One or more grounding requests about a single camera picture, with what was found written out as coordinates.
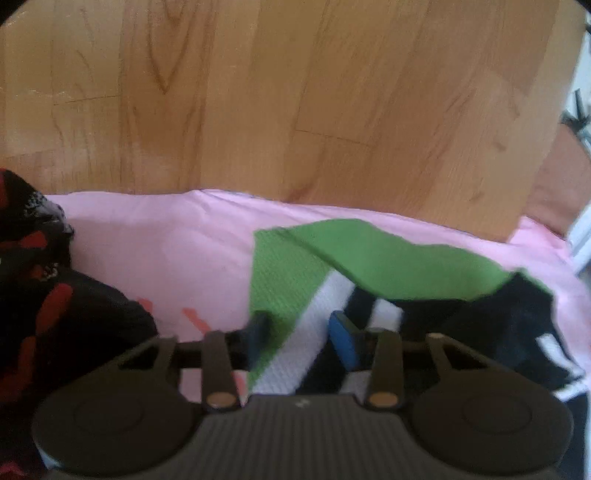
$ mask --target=pink cloth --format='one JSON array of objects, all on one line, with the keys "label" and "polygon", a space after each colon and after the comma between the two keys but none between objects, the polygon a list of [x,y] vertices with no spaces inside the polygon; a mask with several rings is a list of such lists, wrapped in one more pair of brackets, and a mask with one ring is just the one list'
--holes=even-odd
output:
[{"label": "pink cloth", "polygon": [[[164,336],[196,340],[208,328],[232,330],[246,323],[256,230],[358,218],[416,244],[449,244],[507,270],[526,268],[554,292],[554,321],[578,363],[591,371],[589,292],[573,273],[566,242],[526,217],[502,244],[400,215],[287,205],[218,190],[50,198],[76,230],[74,268],[141,301]],[[199,396],[195,386],[183,389],[191,398]]]}]

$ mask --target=wooden floor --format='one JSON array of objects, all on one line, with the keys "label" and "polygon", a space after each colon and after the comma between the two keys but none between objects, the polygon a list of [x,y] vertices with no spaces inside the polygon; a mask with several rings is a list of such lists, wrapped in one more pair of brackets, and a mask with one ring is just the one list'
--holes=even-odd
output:
[{"label": "wooden floor", "polygon": [[46,193],[219,187],[513,229],[584,32],[574,0],[30,0],[0,158]]}]

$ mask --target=hardwood floor plank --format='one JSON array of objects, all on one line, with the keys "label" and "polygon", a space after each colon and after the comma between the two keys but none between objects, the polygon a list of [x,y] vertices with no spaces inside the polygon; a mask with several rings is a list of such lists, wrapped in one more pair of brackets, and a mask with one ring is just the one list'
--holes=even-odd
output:
[{"label": "hardwood floor plank", "polygon": [[119,94],[124,0],[55,0],[55,103]]},{"label": "hardwood floor plank", "polygon": [[294,132],[286,156],[286,202],[363,208],[359,179],[365,175],[371,148],[342,138]]},{"label": "hardwood floor plank", "polygon": [[122,177],[136,193],[199,186],[217,0],[129,0],[122,36]]},{"label": "hardwood floor plank", "polygon": [[60,145],[54,159],[63,191],[122,191],[119,99],[80,100],[54,107]]},{"label": "hardwood floor plank", "polygon": [[31,0],[2,27],[5,155],[52,150],[53,0]]},{"label": "hardwood floor plank", "polygon": [[490,66],[523,94],[530,92],[556,18],[558,1],[504,0]]},{"label": "hardwood floor plank", "polygon": [[297,128],[369,144],[428,0],[330,0]]},{"label": "hardwood floor plank", "polygon": [[261,0],[248,74],[233,87],[233,119],[207,126],[203,186],[282,195],[284,157],[323,9],[324,0]]}]

